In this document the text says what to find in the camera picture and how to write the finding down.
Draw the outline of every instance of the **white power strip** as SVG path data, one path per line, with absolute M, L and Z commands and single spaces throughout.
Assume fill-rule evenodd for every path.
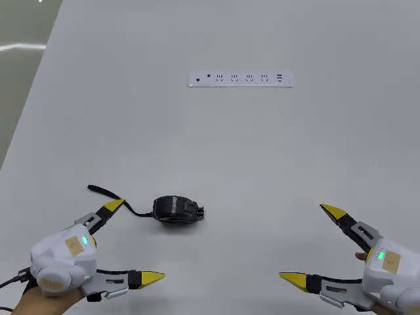
M 293 87 L 291 71 L 196 71 L 189 87 Z

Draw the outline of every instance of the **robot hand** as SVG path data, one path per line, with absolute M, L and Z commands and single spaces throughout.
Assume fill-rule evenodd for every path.
M 348 303 L 360 312 L 378 310 L 386 314 L 385 310 L 391 309 L 420 314 L 420 255 L 382 237 L 376 229 L 355 221 L 339 208 L 330 205 L 321 208 L 364 250 L 365 254 L 358 254 L 359 258 L 366 256 L 363 278 L 342 280 L 295 272 L 282 272 L 280 276 L 339 308 Z
M 165 275 L 150 271 L 107 271 L 96 269 L 96 241 L 93 234 L 123 205 L 111 201 L 96 213 L 89 213 L 74 225 L 49 236 L 31 251 L 30 272 L 47 296 L 62 295 L 80 287 L 89 302 L 98 302 L 142 289 Z

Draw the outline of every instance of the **human hand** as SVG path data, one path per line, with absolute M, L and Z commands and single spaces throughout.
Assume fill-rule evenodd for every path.
M 365 261 L 368 254 L 356 253 L 355 256 L 359 261 Z M 395 315 L 396 314 L 395 311 L 390 310 L 389 308 L 386 308 L 385 306 L 380 305 L 380 304 L 375 304 L 372 308 L 372 312 L 378 315 Z
M 80 289 L 59 297 L 44 297 L 40 287 L 33 287 L 23 294 L 13 315 L 61 315 L 84 298 Z

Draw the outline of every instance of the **metal bracket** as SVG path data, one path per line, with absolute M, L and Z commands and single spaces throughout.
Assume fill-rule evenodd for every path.
M 374 248 L 376 243 L 382 238 L 382 235 L 380 235 L 378 230 L 361 221 L 357 222 L 350 229 L 362 238 L 371 248 Z
M 337 283 L 322 280 L 321 300 L 339 308 L 344 307 L 344 303 L 371 310 L 375 301 L 363 293 L 361 283 Z
M 120 274 L 96 272 L 81 288 L 86 297 L 98 293 L 105 293 L 107 299 L 118 297 L 129 290 L 128 272 Z
M 80 219 L 74 221 L 74 224 L 82 224 L 87 227 L 89 232 L 93 229 L 93 227 L 99 224 L 102 219 L 93 212 L 88 213 L 87 215 L 82 216 Z

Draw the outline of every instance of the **yellow fingertip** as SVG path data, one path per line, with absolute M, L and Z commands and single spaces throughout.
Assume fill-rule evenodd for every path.
M 104 204 L 104 207 L 107 208 L 109 211 L 114 212 L 117 210 L 121 205 L 124 203 L 124 199 L 117 199 L 114 201 L 110 201 Z
M 341 217 L 345 216 L 347 214 L 346 211 L 337 208 L 337 207 L 333 207 L 332 205 L 326 205 L 326 204 L 321 204 L 321 208 L 328 214 L 328 216 L 333 220 L 333 221 L 337 221 L 339 220 Z
M 298 289 L 304 292 L 308 292 L 306 289 L 306 274 L 301 274 L 298 272 L 280 272 L 280 277 L 293 284 Z
M 142 285 L 138 288 L 142 289 L 144 287 L 147 287 L 148 285 L 154 284 L 160 279 L 164 279 L 164 277 L 165 277 L 165 274 L 161 274 L 159 272 L 142 271 Z
M 373 253 L 373 248 L 371 248 L 370 251 L 369 251 L 369 253 L 367 253 L 367 256 L 366 256 L 366 259 L 365 259 L 365 264 L 368 263 L 368 261 L 369 261 L 371 255 L 372 255 L 372 253 Z

